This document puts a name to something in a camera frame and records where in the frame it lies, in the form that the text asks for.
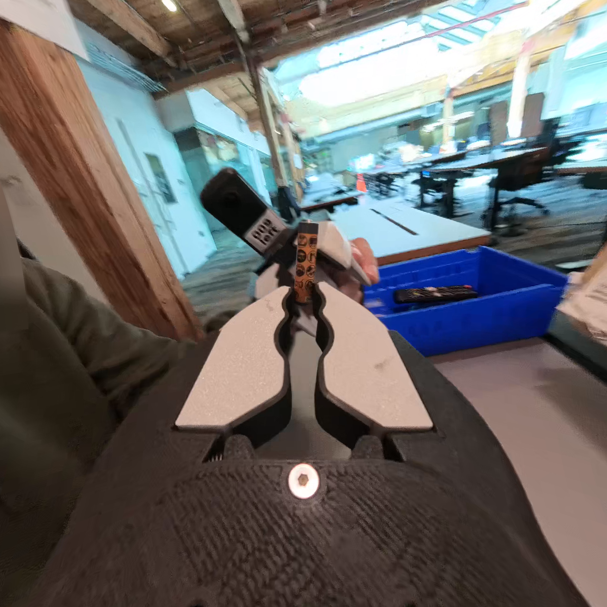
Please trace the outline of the black remote control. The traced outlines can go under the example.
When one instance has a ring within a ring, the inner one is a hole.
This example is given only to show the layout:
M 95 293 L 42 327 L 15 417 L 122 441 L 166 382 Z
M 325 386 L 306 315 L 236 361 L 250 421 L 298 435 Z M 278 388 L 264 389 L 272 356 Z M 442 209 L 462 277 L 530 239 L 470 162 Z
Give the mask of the black remote control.
M 396 305 L 429 306 L 476 299 L 479 295 L 470 285 L 453 285 L 400 289 L 392 296 Z

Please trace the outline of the white wood-edged desk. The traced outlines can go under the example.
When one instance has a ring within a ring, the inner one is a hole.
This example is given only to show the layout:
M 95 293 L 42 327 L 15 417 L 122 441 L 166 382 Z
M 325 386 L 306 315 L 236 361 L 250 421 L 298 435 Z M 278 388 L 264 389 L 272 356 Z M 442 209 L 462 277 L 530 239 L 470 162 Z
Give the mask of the white wood-edged desk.
M 378 265 L 485 246 L 491 234 L 396 203 L 369 203 L 335 211 L 331 220 L 349 240 L 367 240 Z

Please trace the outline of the blue plastic bin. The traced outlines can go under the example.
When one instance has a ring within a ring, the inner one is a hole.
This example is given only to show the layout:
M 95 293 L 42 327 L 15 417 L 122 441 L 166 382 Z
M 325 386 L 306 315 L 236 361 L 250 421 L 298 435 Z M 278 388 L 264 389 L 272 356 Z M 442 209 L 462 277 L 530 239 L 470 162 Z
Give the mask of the blue plastic bin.
M 541 337 L 567 276 L 489 247 L 459 250 L 380 268 L 365 305 L 424 356 Z M 397 303 L 400 290 L 469 286 L 477 297 L 421 306 Z

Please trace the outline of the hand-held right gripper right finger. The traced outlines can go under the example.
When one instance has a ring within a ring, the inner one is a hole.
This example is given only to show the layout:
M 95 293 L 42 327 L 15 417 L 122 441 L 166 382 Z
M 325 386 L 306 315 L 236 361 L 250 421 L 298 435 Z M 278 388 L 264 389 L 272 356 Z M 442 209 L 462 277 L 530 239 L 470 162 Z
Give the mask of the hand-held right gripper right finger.
M 428 432 L 434 423 L 386 326 L 328 283 L 314 290 L 317 321 L 315 416 L 353 449 L 362 436 L 383 441 Z

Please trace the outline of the wooden pillar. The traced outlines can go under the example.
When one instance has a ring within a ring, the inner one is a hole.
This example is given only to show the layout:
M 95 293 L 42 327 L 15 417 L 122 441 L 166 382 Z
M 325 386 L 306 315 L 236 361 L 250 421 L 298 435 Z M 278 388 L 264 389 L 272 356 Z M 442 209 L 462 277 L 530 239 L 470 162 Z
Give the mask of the wooden pillar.
M 1 20 L 1 129 L 112 308 L 173 339 L 199 321 L 76 59 Z

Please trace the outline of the black office chair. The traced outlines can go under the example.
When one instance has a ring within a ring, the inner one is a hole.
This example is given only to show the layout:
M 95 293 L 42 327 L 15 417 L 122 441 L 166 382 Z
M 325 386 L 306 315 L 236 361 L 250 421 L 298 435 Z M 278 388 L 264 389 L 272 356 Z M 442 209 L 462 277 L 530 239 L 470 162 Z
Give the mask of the black office chair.
M 540 134 L 526 140 L 521 149 L 523 154 L 498 164 L 497 175 L 489 183 L 492 201 L 481 215 L 485 229 L 490 232 L 503 230 L 507 236 L 520 235 L 522 224 L 517 216 L 518 206 L 534 208 L 543 216 L 550 215 L 546 205 L 522 196 L 520 192 L 550 178 L 558 149 L 559 123 L 559 118 L 543 120 Z

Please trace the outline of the person's left hand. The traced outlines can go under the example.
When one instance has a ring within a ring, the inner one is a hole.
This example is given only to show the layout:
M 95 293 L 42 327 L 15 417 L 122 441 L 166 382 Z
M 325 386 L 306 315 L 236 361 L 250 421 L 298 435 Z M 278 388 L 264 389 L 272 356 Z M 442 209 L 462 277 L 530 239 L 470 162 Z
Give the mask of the person's left hand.
M 358 263 L 367 277 L 369 285 L 376 285 L 379 280 L 379 268 L 375 255 L 366 239 L 356 238 L 350 241 L 353 260 Z M 347 271 L 333 271 L 331 279 L 337 289 L 360 305 L 364 304 L 362 283 Z

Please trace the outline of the orange battery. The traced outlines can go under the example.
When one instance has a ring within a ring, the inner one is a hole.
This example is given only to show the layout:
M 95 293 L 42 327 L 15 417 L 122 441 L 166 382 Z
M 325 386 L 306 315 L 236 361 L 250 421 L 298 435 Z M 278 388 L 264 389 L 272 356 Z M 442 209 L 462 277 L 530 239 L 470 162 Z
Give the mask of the orange battery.
M 296 266 L 294 277 L 295 301 L 304 306 L 312 301 L 315 287 L 317 241 L 319 224 L 300 222 L 296 239 Z

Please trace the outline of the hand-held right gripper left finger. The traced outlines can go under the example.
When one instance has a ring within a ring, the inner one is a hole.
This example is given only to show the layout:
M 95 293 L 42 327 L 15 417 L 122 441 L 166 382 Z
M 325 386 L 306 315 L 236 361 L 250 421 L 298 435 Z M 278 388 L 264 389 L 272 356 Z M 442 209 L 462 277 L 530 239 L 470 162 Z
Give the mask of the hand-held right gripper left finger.
M 246 436 L 262 446 L 289 423 L 292 288 L 281 286 L 220 330 L 177 416 L 181 432 Z

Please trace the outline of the person's left forearm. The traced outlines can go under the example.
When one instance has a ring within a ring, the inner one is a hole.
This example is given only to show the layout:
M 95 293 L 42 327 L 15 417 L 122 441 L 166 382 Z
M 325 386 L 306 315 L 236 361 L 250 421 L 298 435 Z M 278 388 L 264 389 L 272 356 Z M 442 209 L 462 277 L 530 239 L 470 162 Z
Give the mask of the person's left forearm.
M 26 326 L 1 333 L 1 526 L 58 511 L 141 395 L 193 349 L 22 259 Z

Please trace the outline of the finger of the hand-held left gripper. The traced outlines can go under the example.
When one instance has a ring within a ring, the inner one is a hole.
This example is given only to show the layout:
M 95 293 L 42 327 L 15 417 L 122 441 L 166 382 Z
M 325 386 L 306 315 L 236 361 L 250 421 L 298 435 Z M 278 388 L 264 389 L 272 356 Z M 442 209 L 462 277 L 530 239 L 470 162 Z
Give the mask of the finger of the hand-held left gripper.
M 350 271 L 353 261 L 350 242 L 332 221 L 318 222 L 317 227 L 317 254 L 321 268 Z
M 291 286 L 291 272 L 279 263 L 272 263 L 257 276 L 255 300 L 261 300 L 282 286 Z

